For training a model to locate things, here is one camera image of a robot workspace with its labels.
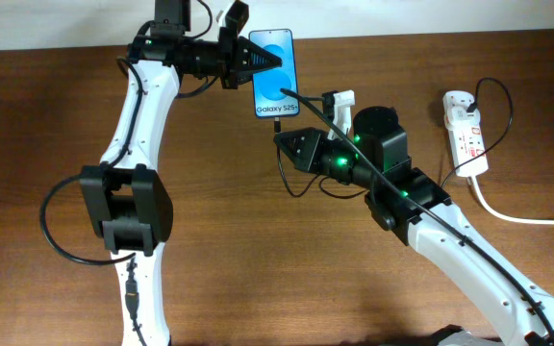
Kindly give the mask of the blue Galaxy smartphone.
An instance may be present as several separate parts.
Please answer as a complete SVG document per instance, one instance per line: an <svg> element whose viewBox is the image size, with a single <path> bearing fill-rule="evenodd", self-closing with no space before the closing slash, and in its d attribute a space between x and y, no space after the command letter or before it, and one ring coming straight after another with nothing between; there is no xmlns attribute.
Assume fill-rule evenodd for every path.
<svg viewBox="0 0 554 346"><path fill-rule="evenodd" d="M258 118L292 117L299 114L299 102L281 89L297 92L293 37L290 29L249 33L249 39L282 60L280 67L253 76L254 112Z"/></svg>

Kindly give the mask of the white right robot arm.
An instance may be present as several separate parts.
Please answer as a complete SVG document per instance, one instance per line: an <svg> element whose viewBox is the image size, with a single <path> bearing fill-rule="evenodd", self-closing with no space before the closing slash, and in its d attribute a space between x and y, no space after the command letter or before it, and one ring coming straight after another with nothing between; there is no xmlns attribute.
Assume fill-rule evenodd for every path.
<svg viewBox="0 0 554 346"><path fill-rule="evenodd" d="M295 168L357 185L372 218L433 262L489 321L505 345L554 345L554 297L520 273L466 219L408 154L394 109L370 107L339 128L274 136Z"/></svg>

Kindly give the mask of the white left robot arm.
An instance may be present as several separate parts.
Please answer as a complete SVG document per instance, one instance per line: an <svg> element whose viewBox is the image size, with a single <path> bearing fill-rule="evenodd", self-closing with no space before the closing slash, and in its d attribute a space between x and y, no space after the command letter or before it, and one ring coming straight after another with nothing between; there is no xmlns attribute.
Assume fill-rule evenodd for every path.
<svg viewBox="0 0 554 346"><path fill-rule="evenodd" d="M152 20L127 47L124 105L100 162L83 168L81 190L96 236L118 278L125 345L169 345L162 259L173 205L158 175L166 119L186 75L235 89L281 65L276 55L241 36L249 7L233 2L215 41L191 37L187 1L158 1Z"/></svg>

